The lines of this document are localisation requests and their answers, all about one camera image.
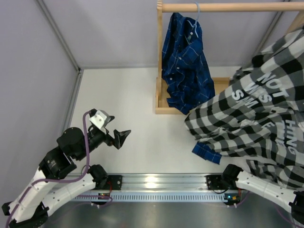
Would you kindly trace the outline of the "black white checkered shirt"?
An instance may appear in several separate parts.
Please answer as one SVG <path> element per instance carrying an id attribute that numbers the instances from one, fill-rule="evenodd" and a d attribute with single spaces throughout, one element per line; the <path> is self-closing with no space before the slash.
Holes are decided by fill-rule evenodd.
<path id="1" fill-rule="evenodd" d="M 185 119 L 193 153 L 225 157 L 259 178 L 304 188 L 304 28 L 298 27 L 241 67 L 223 92 Z"/>

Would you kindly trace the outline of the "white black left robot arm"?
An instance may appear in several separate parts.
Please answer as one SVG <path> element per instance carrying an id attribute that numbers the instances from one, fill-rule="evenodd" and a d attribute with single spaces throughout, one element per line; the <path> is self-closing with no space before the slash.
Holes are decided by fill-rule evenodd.
<path id="1" fill-rule="evenodd" d="M 29 185 L 12 202 L 2 205 L 8 216 L 7 228 L 38 228 L 61 206 L 76 196 L 93 189 L 106 187 L 108 174 L 101 165 L 92 165 L 84 170 L 82 178 L 67 180 L 67 175 L 76 169 L 74 160 L 80 161 L 106 143 L 120 149 L 131 133 L 130 130 L 114 136 L 90 126 L 87 135 L 77 127 L 68 128 L 57 139 L 58 146 L 49 151 L 40 162 Z"/>

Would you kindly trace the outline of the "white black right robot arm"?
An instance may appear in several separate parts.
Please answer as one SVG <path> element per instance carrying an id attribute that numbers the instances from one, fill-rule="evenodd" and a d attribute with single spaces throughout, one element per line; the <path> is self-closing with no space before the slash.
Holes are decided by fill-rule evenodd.
<path id="1" fill-rule="evenodd" d="M 283 208 L 292 218 L 304 223 L 304 192 L 281 187 L 258 178 L 240 167 L 229 164 L 221 175 L 221 184 L 227 188 L 248 190 Z"/>

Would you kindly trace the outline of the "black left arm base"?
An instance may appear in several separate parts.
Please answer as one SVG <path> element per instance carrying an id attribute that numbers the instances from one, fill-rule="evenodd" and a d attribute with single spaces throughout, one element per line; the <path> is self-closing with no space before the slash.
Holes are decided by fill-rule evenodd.
<path id="1" fill-rule="evenodd" d="M 107 179 L 102 180 L 101 183 L 98 183 L 97 186 L 93 189 L 99 191 L 99 195 L 102 197 L 111 196 L 113 190 L 121 190 L 123 183 L 122 175 L 108 175 Z"/>

